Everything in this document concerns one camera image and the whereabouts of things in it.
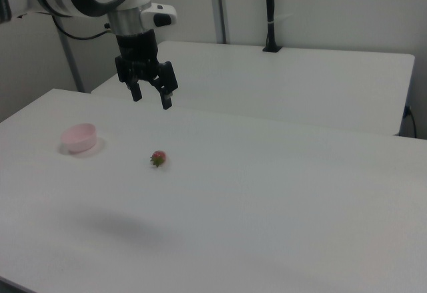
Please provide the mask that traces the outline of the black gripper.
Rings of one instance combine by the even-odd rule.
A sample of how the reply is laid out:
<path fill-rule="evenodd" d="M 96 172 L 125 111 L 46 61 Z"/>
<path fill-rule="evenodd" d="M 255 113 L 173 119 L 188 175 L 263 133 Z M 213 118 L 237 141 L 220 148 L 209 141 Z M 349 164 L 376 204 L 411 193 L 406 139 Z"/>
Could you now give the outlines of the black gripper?
<path fill-rule="evenodd" d="M 119 80 L 125 83 L 134 102 L 142 99 L 139 80 L 149 82 L 159 93 L 163 109 L 172 106 L 173 91 L 178 88 L 171 62 L 160 63 L 154 30 L 138 35 L 116 37 L 120 55 L 115 58 Z"/>

